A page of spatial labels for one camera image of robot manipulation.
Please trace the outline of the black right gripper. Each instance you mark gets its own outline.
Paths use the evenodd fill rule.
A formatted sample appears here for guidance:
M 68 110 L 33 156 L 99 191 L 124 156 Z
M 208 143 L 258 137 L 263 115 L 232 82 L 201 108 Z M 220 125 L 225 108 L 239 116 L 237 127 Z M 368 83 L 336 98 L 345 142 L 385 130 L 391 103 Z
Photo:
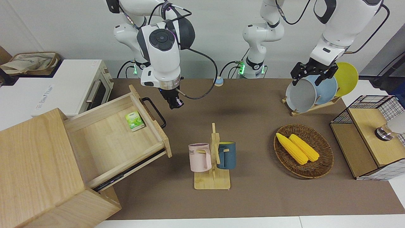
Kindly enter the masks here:
M 178 91 L 175 89 L 165 90 L 159 88 L 159 92 L 169 104 L 171 110 L 181 108 L 184 105 L 184 102 L 179 98 Z

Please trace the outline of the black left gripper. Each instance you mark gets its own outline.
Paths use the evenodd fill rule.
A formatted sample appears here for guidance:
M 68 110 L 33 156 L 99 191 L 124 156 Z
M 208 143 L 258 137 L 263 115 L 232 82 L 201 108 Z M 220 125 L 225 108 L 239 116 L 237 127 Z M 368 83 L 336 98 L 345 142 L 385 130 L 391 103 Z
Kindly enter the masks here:
M 310 58 L 306 64 L 298 62 L 291 71 L 291 77 L 293 79 L 292 84 L 293 86 L 297 85 L 300 79 L 309 75 L 318 75 L 315 80 L 315 85 L 319 86 L 324 80 L 331 79 L 337 72 L 338 68 L 337 63 L 326 66 L 312 58 Z

